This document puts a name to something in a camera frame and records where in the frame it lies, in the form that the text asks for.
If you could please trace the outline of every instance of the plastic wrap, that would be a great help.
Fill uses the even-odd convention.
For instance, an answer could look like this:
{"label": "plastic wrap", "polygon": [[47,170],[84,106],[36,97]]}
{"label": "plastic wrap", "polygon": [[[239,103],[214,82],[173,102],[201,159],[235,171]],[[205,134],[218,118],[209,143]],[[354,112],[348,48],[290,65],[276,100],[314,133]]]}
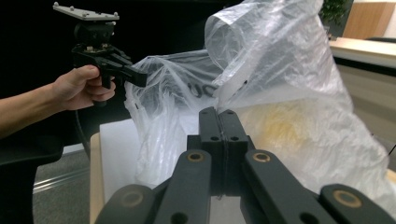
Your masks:
{"label": "plastic wrap", "polygon": [[207,50],[135,64],[149,73],[146,88],[125,85],[142,142],[136,178],[154,186],[168,178],[198,132],[198,112],[214,105],[237,112],[255,147],[274,152],[306,188],[345,184],[396,218],[388,155],[353,113],[321,5],[244,1],[208,18]]}
{"label": "plastic wrap", "polygon": [[244,1],[211,16],[205,44],[223,69],[218,111],[237,112],[256,148],[308,189],[341,183],[396,218],[389,158],[353,104],[318,17],[322,1]]}
{"label": "plastic wrap", "polygon": [[125,106],[141,144],[136,179],[155,187],[169,178],[187,135],[198,134],[198,113],[214,106],[212,81],[220,74],[207,51],[149,56],[135,68],[148,73],[148,85],[125,84]]}

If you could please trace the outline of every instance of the metal mounting plate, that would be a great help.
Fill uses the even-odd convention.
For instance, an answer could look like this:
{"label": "metal mounting plate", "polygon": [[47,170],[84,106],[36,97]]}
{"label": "metal mounting plate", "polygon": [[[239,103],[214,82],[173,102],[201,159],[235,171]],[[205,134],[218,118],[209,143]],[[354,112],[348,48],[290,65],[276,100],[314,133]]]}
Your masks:
{"label": "metal mounting plate", "polygon": [[117,21],[120,19],[120,16],[117,12],[111,15],[75,7],[62,7],[57,2],[53,4],[52,8],[82,21]]}

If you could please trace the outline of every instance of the human hand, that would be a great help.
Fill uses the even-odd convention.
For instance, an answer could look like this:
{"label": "human hand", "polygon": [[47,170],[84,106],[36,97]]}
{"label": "human hand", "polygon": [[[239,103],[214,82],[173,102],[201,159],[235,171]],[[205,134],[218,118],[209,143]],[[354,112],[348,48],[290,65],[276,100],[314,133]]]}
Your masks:
{"label": "human hand", "polygon": [[77,110],[93,105],[93,101],[106,101],[115,95],[116,85],[102,87],[99,69],[93,65],[75,68],[58,77],[52,84],[55,99],[64,110]]}

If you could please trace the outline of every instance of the potted plant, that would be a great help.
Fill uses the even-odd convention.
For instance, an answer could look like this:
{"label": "potted plant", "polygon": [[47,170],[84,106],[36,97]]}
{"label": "potted plant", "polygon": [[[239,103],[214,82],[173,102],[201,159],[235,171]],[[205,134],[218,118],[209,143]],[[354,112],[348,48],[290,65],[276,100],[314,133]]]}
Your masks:
{"label": "potted plant", "polygon": [[323,0],[322,8],[319,12],[323,24],[334,23],[341,26],[341,21],[348,13],[346,3],[348,0]]}

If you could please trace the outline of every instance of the human arm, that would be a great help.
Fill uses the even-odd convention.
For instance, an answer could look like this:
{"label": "human arm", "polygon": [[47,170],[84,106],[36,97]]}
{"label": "human arm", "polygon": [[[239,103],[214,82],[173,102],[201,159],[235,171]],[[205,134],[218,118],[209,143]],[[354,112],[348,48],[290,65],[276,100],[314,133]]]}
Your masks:
{"label": "human arm", "polygon": [[102,87],[92,65],[75,68],[53,83],[0,100],[0,139],[65,110],[77,110],[114,96],[115,84]]}

